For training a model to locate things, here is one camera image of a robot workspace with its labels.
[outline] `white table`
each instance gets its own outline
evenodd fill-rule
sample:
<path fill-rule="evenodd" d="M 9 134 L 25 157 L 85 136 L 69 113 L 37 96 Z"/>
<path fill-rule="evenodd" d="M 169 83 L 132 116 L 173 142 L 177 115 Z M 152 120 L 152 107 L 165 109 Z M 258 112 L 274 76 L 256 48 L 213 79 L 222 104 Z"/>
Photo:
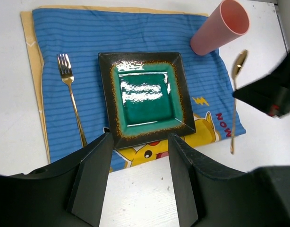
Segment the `white table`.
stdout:
<path fill-rule="evenodd" d="M 210 14 L 221 0 L 0 0 L 0 174 L 29 173 L 47 164 L 33 80 L 21 26 L 20 11 L 40 5 L 72 4 L 131 6 Z M 227 68 L 237 54 L 249 50 L 239 76 L 244 85 L 270 72 L 285 54 L 273 4 L 240 0 L 251 29 L 220 49 Z M 290 116 L 272 119 L 238 102 L 247 133 L 236 138 L 236 154 L 228 140 L 198 148 L 232 168 L 250 171 L 258 166 L 290 165 Z M 178 226 L 168 158 L 158 159 L 109 175 L 101 225 Z"/>

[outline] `spoon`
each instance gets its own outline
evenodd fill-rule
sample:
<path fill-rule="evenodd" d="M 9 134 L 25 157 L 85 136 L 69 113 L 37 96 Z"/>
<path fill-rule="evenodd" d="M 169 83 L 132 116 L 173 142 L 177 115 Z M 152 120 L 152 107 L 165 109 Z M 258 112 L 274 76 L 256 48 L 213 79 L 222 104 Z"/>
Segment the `spoon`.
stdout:
<path fill-rule="evenodd" d="M 248 56 L 248 50 L 243 50 L 239 55 L 237 56 L 236 60 L 233 63 L 232 67 L 232 73 L 231 78 L 233 80 L 233 88 L 236 90 L 236 78 L 238 77 L 238 74 L 240 73 L 246 59 Z M 235 116 L 236 116 L 236 99 L 234 99 L 233 103 L 233 121 L 232 121 L 232 132 L 231 132 L 231 144 L 230 144 L 230 152 L 231 154 L 234 154 L 234 133 L 235 133 Z"/>

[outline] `square plate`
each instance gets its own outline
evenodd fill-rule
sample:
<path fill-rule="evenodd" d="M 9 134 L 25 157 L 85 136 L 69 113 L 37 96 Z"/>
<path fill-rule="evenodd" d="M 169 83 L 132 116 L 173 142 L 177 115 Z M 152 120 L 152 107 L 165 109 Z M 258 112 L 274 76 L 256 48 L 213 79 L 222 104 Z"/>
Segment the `square plate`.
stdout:
<path fill-rule="evenodd" d="M 99 53 L 98 59 L 115 149 L 196 131 L 180 53 Z"/>

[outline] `tan placemat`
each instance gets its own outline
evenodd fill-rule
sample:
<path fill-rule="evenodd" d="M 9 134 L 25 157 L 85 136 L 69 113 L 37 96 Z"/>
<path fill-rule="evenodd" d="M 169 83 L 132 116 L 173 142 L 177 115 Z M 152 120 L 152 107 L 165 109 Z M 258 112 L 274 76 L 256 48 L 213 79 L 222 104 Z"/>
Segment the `tan placemat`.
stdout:
<path fill-rule="evenodd" d="M 54 8 L 54 9 L 84 9 L 84 10 L 98 10 L 106 12 L 122 12 L 122 13 L 152 13 L 152 14 L 190 14 L 176 11 L 163 11 L 146 8 L 134 8 L 134 7 L 98 7 L 98 6 L 66 6 L 66 5 L 53 5 L 53 6 L 40 6 L 39 8 Z M 207 14 L 196 14 L 202 16 L 208 16 Z M 49 163 L 50 152 L 48 139 L 46 134 L 45 116 L 43 109 L 43 96 L 42 96 L 42 68 L 43 58 L 39 49 L 37 38 L 34 30 L 34 21 L 32 12 L 21 12 L 21 21 L 23 25 L 24 34 L 26 37 L 26 47 L 28 58 L 30 61 L 32 76 L 34 80 L 34 88 L 37 97 L 37 103 L 39 108 L 39 114 L 41 119 L 42 131 L 44 136 L 45 148 Z"/>

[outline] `blue cloth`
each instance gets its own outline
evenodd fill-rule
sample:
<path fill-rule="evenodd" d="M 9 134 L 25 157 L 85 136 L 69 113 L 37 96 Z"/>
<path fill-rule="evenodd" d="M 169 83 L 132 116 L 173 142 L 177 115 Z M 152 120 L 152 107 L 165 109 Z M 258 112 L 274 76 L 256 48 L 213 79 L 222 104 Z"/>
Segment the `blue cloth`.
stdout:
<path fill-rule="evenodd" d="M 81 148 L 68 87 L 58 71 L 58 53 L 68 53 L 71 60 L 72 87 L 87 141 L 96 139 L 109 125 L 99 52 L 180 52 L 190 96 L 198 99 L 198 103 L 192 99 L 194 113 L 205 117 L 210 111 L 221 138 L 228 136 L 225 129 L 232 125 L 233 98 L 225 65 L 218 50 L 197 56 L 189 44 L 206 17 L 36 9 L 33 19 L 44 59 L 43 104 L 51 162 Z M 245 132 L 237 115 L 236 135 Z M 115 152 L 111 162 L 114 171 L 124 168 L 124 159 Z"/>

